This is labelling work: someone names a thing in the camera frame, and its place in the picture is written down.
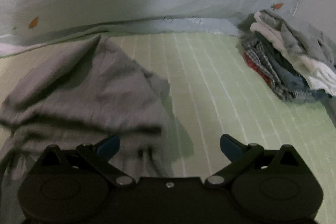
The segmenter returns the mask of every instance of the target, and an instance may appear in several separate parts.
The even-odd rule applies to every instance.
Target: bed
[[[295,105],[280,101],[245,64],[240,41],[233,36],[119,34],[113,41],[143,67],[169,80],[175,119],[166,145],[174,176],[204,179],[229,164],[219,147],[223,133],[266,149],[289,143],[324,190],[317,221],[333,223],[336,129],[321,103]],[[79,42],[54,44],[0,59],[0,101],[31,68],[59,50],[66,51],[71,43]],[[1,128],[0,147],[8,136],[9,132]]]

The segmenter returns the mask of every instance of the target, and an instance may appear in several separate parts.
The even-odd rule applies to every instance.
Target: folded gray garment
[[[110,163],[135,179],[165,175],[161,148],[170,117],[162,100],[168,93],[167,80],[102,36],[30,71],[0,109],[0,124],[12,132],[0,150],[0,223],[25,220],[17,189],[52,143],[73,149],[119,135],[121,147]]]
[[[336,72],[336,43],[324,32],[298,18],[283,18],[270,10],[260,12],[262,21],[280,31],[289,53],[308,55],[325,63]]]

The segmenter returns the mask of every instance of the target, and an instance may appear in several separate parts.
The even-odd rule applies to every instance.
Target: plaid shirt
[[[281,100],[298,104],[316,102],[315,97],[308,90],[288,91],[269,62],[263,44],[256,36],[246,38],[241,45],[245,54],[269,78],[270,88]]]

